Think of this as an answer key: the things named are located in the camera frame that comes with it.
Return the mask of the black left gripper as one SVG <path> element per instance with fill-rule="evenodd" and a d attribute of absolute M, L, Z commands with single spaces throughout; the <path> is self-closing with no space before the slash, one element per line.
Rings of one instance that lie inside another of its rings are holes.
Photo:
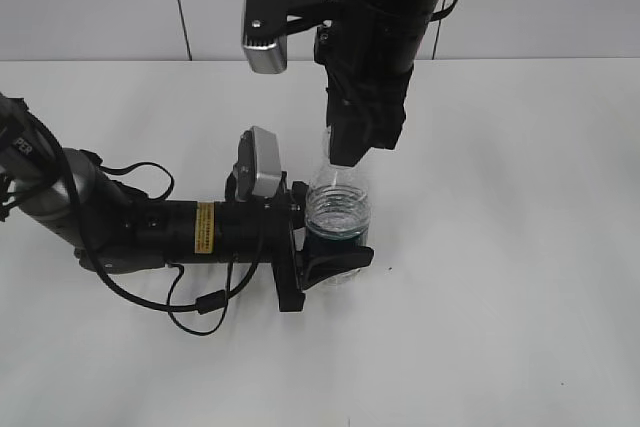
<path fill-rule="evenodd" d="M 368 267 L 374 250 L 356 246 L 337 252 L 300 254 L 300 273 L 296 267 L 294 230 L 296 220 L 304 220 L 309 185 L 294 181 L 291 189 L 282 176 L 275 195 L 268 199 L 239 197 L 240 183 L 228 176 L 225 199 L 215 204 L 214 254 L 224 263 L 247 263 L 249 269 L 229 289 L 229 298 L 238 296 L 252 280 L 258 266 L 271 266 L 281 312 L 303 310 L 306 291 L 336 276 Z"/>

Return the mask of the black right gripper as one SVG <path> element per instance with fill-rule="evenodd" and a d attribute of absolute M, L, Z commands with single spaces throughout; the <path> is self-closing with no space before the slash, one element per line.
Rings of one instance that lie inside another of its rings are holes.
<path fill-rule="evenodd" d="M 431 8 L 392 12 L 359 1 L 338 2 L 339 18 L 318 33 L 315 60 L 327 73 L 329 160 L 356 166 L 372 148 L 396 147 Z"/>

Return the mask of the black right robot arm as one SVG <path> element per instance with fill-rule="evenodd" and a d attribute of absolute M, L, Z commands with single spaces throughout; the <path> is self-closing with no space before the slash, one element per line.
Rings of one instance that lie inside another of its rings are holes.
<path fill-rule="evenodd" d="M 396 147 L 404 102 L 428 24 L 451 13 L 438 0 L 335 0 L 318 30 L 315 61 L 327 74 L 332 164 L 354 167 L 371 149 Z"/>

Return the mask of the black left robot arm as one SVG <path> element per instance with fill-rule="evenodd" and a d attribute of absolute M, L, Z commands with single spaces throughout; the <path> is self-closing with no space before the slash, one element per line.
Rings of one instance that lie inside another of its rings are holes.
<path fill-rule="evenodd" d="M 2 213 L 19 209 L 68 242 L 108 286 L 117 275 L 172 264 L 267 263 L 280 310 L 299 312 L 308 289 L 374 256 L 358 239 L 310 233 L 296 244 L 307 186 L 288 181 L 276 136 L 259 127 L 242 134 L 221 201 L 151 197 L 121 178 L 97 154 L 62 147 L 22 99 L 2 98 Z"/>

